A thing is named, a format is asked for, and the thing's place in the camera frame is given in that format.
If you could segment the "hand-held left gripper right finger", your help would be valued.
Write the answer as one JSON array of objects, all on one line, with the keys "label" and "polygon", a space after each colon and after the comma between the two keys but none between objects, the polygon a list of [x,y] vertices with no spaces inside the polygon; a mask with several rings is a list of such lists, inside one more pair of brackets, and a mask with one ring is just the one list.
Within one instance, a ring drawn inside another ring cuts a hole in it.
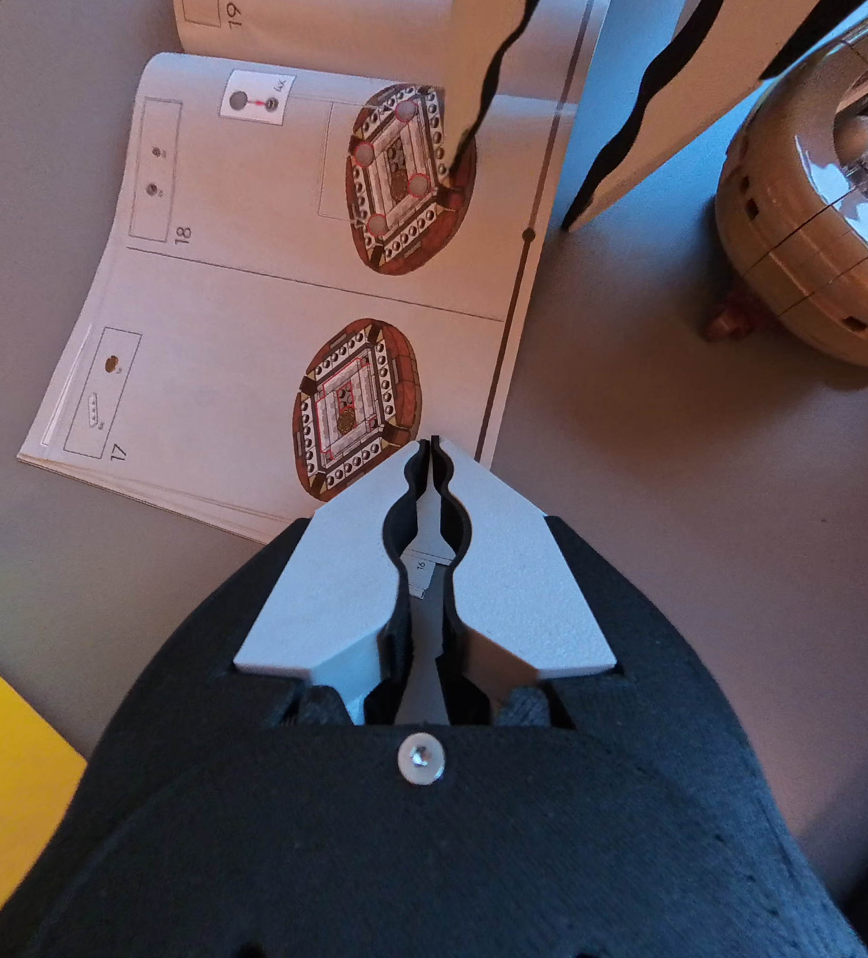
[{"label": "hand-held left gripper right finger", "polygon": [[547,514],[451,441],[432,442],[432,468],[455,553],[437,659],[449,722],[490,724],[495,707],[534,696],[519,689],[614,669]]}]

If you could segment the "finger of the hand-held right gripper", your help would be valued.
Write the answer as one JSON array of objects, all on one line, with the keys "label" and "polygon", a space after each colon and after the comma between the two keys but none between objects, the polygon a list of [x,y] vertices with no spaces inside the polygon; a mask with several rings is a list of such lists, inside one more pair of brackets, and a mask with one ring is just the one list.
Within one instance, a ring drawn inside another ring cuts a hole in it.
[{"label": "finger of the hand-held right gripper", "polygon": [[444,161],[455,176],[487,115],[504,55],[523,34],[536,1],[453,1],[444,80]]},{"label": "finger of the hand-held right gripper", "polygon": [[688,2],[689,17],[639,80],[591,159],[561,229],[589,222],[824,33],[822,2]]}]

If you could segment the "instruction booklet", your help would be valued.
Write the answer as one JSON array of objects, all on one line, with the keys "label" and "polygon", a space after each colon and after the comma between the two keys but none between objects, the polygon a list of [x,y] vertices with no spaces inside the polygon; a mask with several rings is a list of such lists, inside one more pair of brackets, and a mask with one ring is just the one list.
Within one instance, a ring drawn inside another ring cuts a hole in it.
[{"label": "instruction booklet", "polygon": [[175,2],[19,459],[259,542],[431,435],[491,464],[605,2]]}]

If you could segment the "brick-built plant pot model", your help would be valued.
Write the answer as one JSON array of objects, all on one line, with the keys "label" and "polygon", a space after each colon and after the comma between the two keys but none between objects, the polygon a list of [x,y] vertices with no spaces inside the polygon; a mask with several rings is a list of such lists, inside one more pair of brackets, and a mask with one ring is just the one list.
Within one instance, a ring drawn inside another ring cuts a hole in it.
[{"label": "brick-built plant pot model", "polygon": [[727,150],[715,221],[734,275],[708,340],[775,318],[868,368],[868,17],[765,92]]}]

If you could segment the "grey desk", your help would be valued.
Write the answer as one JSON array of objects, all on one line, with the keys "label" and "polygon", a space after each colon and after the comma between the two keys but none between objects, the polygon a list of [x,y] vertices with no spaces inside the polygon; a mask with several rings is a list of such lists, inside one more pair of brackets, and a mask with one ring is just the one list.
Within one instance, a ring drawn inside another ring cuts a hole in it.
[{"label": "grey desk", "polygon": [[[112,223],[170,5],[0,3],[0,674],[83,755],[257,545],[19,463]],[[710,198],[751,96],[548,234],[494,470],[688,638],[840,902],[868,871],[868,370],[783,329],[708,344]]]}]

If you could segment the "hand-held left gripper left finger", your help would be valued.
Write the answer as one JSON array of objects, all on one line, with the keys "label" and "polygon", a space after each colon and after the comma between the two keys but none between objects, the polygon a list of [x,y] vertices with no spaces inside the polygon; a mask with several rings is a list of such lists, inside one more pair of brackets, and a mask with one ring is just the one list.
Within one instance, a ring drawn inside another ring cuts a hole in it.
[{"label": "hand-held left gripper left finger", "polygon": [[413,441],[317,509],[236,653],[238,671],[333,688],[355,724],[412,661],[408,578],[427,440]]}]

